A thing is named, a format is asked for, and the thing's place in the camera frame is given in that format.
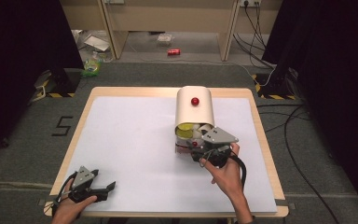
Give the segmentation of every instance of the white paper sheet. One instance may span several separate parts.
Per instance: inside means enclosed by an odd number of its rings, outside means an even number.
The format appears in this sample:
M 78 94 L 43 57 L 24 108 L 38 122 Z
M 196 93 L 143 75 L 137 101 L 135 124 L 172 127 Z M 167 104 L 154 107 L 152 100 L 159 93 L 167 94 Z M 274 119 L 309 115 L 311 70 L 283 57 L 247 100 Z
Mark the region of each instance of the white paper sheet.
M 107 201 L 87 211 L 233 212 L 209 172 L 188 154 L 176 154 L 176 99 L 97 97 L 90 109 L 66 176 L 81 165 L 99 169 L 91 187 L 117 181 Z M 257 140 L 249 101 L 213 98 L 215 125 L 240 139 L 247 166 L 245 194 L 252 212 L 277 211 Z

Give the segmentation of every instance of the soda can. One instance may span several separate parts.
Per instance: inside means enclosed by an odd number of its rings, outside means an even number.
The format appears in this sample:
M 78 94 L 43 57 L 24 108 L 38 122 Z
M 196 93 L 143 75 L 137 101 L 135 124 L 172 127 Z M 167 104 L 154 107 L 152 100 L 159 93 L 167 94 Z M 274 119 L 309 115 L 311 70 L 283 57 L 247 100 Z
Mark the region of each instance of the soda can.
M 169 49 L 168 50 L 168 55 L 179 55 L 180 54 L 180 49 Z

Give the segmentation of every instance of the red ball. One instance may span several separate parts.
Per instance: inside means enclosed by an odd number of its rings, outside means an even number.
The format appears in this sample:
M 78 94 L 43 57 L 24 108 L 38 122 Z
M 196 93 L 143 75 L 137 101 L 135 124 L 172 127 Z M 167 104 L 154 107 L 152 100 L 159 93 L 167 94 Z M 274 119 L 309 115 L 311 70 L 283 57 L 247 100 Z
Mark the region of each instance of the red ball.
M 192 104 L 192 105 L 198 105 L 199 103 L 200 103 L 199 98 L 194 97 L 193 99 L 191 99 L 191 104 Z

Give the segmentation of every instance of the power outlet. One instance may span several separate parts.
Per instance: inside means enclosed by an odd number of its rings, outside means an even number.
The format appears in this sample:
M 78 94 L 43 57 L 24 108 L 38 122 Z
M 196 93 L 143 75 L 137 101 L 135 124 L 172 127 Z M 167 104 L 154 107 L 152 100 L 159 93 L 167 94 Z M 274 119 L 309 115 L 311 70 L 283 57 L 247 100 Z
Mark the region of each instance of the power outlet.
M 248 1 L 248 7 L 260 7 L 261 5 L 261 0 L 240 0 L 240 7 L 245 7 L 245 1 Z

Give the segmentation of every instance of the human hand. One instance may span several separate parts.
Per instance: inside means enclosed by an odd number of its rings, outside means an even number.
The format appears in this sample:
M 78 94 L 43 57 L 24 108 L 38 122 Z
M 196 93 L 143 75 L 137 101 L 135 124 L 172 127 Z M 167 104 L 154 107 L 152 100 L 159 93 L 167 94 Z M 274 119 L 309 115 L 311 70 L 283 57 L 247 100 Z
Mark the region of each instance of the human hand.
M 239 155 L 240 146 L 238 144 L 231 143 L 231 148 L 236 155 Z M 217 184 L 229 199 L 243 195 L 240 166 L 234 160 L 227 159 L 226 165 L 220 169 L 203 158 L 200 162 L 211 173 L 213 177 L 211 183 Z
M 64 192 L 68 192 L 71 187 L 74 179 L 68 181 L 68 184 L 65 186 Z M 80 214 L 87 206 L 97 201 L 97 196 L 93 195 L 88 197 L 86 200 L 75 203 L 70 198 L 68 198 L 68 194 L 61 196 L 60 204 L 55 212 L 54 218 L 51 224 L 69 224 L 73 223 L 77 215 Z

